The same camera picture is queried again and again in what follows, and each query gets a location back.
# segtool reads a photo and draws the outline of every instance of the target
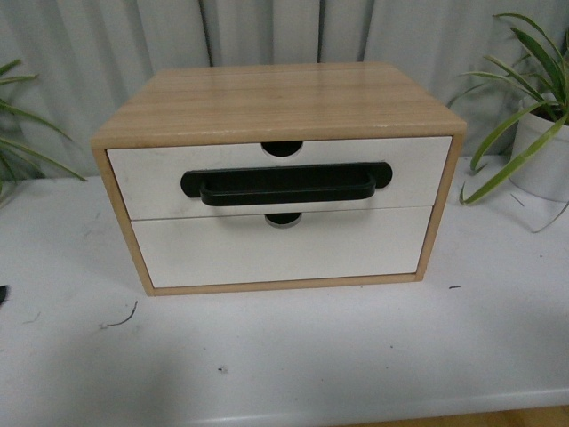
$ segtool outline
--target tabletop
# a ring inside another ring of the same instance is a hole
[[[502,161],[492,157],[484,173]],[[506,183],[461,206],[422,282],[147,297],[100,178],[0,209],[12,426],[325,426],[569,403],[569,213]]]

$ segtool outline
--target white pot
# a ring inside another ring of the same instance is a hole
[[[526,114],[517,125],[512,158],[529,147],[553,122]],[[569,125],[564,125],[522,168],[510,177],[520,189],[557,202],[569,201]]]

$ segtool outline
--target gray curtain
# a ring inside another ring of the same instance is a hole
[[[566,0],[2,0],[0,60],[39,73],[17,104],[74,143],[28,122],[19,136],[95,175],[90,137],[161,68],[381,60],[448,102],[483,54],[520,55],[497,12],[529,14],[559,43],[569,27]],[[455,104],[465,155],[511,104],[499,92]]]

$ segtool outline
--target white drawer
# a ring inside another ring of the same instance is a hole
[[[417,270],[430,207],[132,222],[155,288],[342,278]]]
[[[109,149],[124,203],[132,220],[431,206],[435,201],[451,137],[304,141],[289,157],[268,154],[259,143]],[[387,162],[393,179],[364,200],[288,205],[209,206],[180,188],[187,171]]]

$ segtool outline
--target drawer unit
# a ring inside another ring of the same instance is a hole
[[[388,64],[158,73],[92,139],[148,295],[421,280],[465,124]]]

